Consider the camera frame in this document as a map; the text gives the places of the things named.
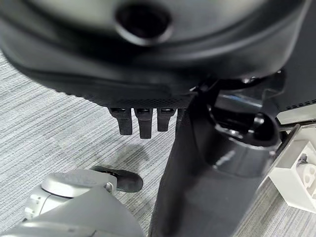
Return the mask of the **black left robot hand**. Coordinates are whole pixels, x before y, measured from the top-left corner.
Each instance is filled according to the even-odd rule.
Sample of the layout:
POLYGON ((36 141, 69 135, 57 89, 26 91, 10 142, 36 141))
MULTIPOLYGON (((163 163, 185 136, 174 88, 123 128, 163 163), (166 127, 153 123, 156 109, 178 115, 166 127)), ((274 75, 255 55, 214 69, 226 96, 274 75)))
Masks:
POLYGON ((150 138, 153 109, 177 131, 152 237, 230 237, 279 141, 266 100, 309 0, 3 0, 0 48, 30 79, 107 107, 150 138))

